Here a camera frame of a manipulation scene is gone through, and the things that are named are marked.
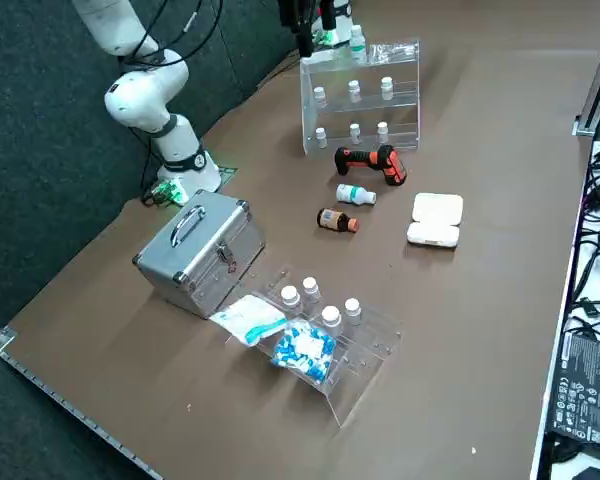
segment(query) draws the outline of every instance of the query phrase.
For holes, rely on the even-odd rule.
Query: acrylic stand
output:
[[[294,315],[294,317],[321,325],[320,313],[322,308],[335,303],[330,303],[328,286],[320,285],[319,278],[317,278],[317,281],[323,294],[322,300],[317,303],[309,302],[308,297],[304,295],[302,290],[302,280],[304,278],[305,275],[302,272],[290,266],[284,266],[274,275],[266,278],[264,282],[255,274],[248,274],[233,289],[218,310],[222,310],[244,295],[251,294],[259,296],[279,310],[284,311],[280,291],[286,285],[293,285],[300,292],[303,305],[302,313]],[[378,310],[365,304],[363,299],[358,300],[362,307],[362,315],[358,326],[348,322],[344,314],[344,306],[336,304],[342,312],[344,333],[337,338],[337,347],[326,380],[322,384],[316,385],[312,379],[301,372],[289,369],[290,372],[303,379],[326,397],[340,427],[350,417],[351,412],[376,378],[384,362],[391,357],[398,347],[402,337],[402,322],[383,315]],[[273,349],[281,336],[282,332],[264,339],[257,345],[257,348],[271,357]]]
[[[327,148],[345,146],[357,150],[377,150],[379,122],[387,122],[387,142],[397,150],[418,147],[420,137],[420,46],[418,40],[396,44],[367,45],[367,60],[357,63],[348,48],[314,53],[300,63],[303,146],[307,155],[320,152],[316,128],[326,130]],[[383,77],[393,79],[393,96],[381,93]],[[348,92],[350,80],[360,83],[360,100],[353,102]],[[322,86],[326,105],[314,98],[313,89]],[[360,125],[360,143],[349,133],[352,123]]]

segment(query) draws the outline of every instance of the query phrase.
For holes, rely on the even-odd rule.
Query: power drill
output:
[[[407,179],[407,171],[391,145],[382,145],[377,152],[351,151],[340,147],[334,159],[340,175],[346,175],[350,167],[369,167],[382,170],[385,182],[391,186],[402,185]]]

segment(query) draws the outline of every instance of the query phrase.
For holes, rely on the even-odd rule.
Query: case latch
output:
[[[229,273],[234,273],[238,264],[233,258],[233,252],[231,251],[229,246],[225,242],[220,242],[218,244],[217,252],[218,257],[220,257],[220,260],[229,265]]]

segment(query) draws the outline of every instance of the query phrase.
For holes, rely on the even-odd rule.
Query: case handle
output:
[[[198,224],[200,223],[200,221],[207,215],[207,211],[204,209],[204,207],[202,205],[196,205],[194,207],[191,208],[191,210],[189,210],[184,217],[182,217],[180,219],[180,221],[178,222],[178,224],[173,227],[173,231],[171,232],[171,247],[172,248],[176,248],[178,245],[180,245],[182,243],[182,241],[187,238],[187,236],[198,226]],[[178,237],[178,233],[180,233],[180,230],[182,230],[182,228],[189,222],[189,220],[191,220],[193,217],[196,217],[196,221],[193,225],[191,225],[191,227],[189,228],[189,230],[187,230],[187,233],[185,233],[184,235],[182,235],[182,237]]]

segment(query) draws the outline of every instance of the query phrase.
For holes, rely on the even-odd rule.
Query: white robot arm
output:
[[[159,51],[157,42],[147,35],[129,0],[72,1],[105,52],[116,56],[135,52],[145,57]],[[186,62],[178,62],[181,57],[176,52],[167,49],[162,54],[160,63],[164,66],[125,73],[107,90],[104,100],[107,111],[116,121],[151,136],[164,160],[158,179],[173,182],[180,193],[178,203],[186,203],[199,189],[216,191],[221,178],[189,120],[167,110],[167,103],[187,82],[189,69]]]

